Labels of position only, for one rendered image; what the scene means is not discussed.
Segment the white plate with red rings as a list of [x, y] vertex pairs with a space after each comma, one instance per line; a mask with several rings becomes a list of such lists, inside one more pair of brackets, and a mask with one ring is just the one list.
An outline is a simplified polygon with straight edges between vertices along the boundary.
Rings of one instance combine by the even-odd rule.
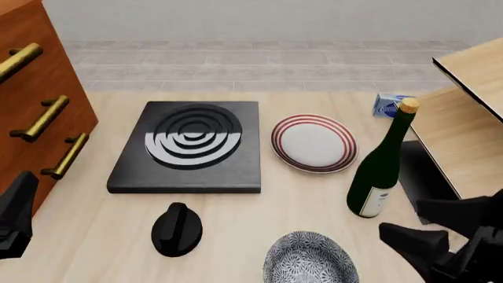
[[299, 114], [275, 124], [270, 144], [286, 164], [315, 174], [342, 171], [358, 157], [355, 136], [342, 123], [330, 117]]

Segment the round black stove knob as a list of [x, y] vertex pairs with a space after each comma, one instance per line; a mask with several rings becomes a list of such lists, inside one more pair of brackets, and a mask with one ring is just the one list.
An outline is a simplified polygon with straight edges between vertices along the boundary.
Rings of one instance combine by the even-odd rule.
[[163, 256], [179, 257], [191, 252], [200, 242], [203, 226], [199, 215], [182, 202], [173, 202], [154, 222], [151, 240]]

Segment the pale wooden rack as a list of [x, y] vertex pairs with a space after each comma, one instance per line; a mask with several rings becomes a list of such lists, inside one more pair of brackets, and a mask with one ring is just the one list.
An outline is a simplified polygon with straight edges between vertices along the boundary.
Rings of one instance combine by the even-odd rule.
[[419, 96], [401, 186], [412, 205], [494, 195], [503, 189], [503, 37], [432, 63], [454, 85]]

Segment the flat black stove plate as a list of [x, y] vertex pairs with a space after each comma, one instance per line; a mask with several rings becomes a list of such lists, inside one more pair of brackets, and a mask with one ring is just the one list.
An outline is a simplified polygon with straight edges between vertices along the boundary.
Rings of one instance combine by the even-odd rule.
[[109, 193], [260, 193], [259, 103], [146, 103]]

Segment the green wine bottle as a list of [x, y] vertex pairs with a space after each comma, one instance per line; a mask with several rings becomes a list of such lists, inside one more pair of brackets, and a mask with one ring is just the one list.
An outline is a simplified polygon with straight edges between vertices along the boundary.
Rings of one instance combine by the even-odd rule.
[[378, 216], [391, 189], [398, 182], [400, 148], [420, 104], [406, 97], [383, 141], [359, 164], [347, 193], [347, 206], [365, 219]]

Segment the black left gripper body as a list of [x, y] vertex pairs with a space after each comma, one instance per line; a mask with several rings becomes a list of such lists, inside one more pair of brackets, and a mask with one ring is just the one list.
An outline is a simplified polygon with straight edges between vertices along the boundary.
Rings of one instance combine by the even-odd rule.
[[0, 230], [0, 259], [19, 259], [31, 237], [15, 230]]

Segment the wooden cabinet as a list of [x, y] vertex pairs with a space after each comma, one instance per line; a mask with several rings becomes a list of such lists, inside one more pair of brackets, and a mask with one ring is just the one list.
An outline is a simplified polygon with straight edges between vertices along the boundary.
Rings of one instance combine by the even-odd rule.
[[[31, 171], [39, 180], [32, 207], [37, 211], [59, 181], [40, 171], [56, 167], [70, 148], [65, 138], [90, 137], [98, 120], [42, 0], [0, 0], [0, 63], [10, 58], [11, 49], [31, 43], [43, 53], [0, 84], [0, 194], [22, 171]], [[41, 101], [61, 95], [68, 96], [68, 105], [37, 141], [9, 136], [45, 112]]]

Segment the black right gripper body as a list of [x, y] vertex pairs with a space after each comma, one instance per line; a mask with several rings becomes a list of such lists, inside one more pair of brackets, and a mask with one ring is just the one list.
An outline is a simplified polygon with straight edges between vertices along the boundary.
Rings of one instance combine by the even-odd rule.
[[458, 252], [436, 252], [416, 271], [425, 283], [503, 283], [503, 230], [481, 226]]

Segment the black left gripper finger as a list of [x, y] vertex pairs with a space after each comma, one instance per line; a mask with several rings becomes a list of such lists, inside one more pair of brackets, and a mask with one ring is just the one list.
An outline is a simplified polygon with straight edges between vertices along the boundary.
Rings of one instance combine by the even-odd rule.
[[32, 233], [32, 207], [39, 180], [31, 171], [22, 171], [0, 194], [0, 227]]

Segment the patterned black and white bowl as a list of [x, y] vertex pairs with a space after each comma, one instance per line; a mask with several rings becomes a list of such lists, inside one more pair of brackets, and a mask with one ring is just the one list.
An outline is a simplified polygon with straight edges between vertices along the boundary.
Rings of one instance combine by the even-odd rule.
[[310, 231], [280, 237], [266, 254], [263, 283], [359, 283], [357, 268], [334, 240]]

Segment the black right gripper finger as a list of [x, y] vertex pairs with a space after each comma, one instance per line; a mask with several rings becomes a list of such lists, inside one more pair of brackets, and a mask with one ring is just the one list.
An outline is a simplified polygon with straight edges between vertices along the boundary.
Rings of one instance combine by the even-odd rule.
[[382, 242], [412, 266], [431, 266], [449, 253], [450, 243], [445, 230], [414, 230], [392, 223], [381, 223]]
[[417, 201], [417, 215], [464, 237], [472, 237], [482, 226], [503, 230], [503, 189], [492, 197], [419, 200]]

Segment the small blue and white box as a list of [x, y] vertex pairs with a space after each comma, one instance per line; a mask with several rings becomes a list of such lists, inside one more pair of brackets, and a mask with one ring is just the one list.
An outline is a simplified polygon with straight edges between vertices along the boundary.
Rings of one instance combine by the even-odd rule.
[[403, 98], [411, 96], [401, 94], [377, 94], [373, 105], [373, 116], [394, 118], [398, 109], [398, 105]]

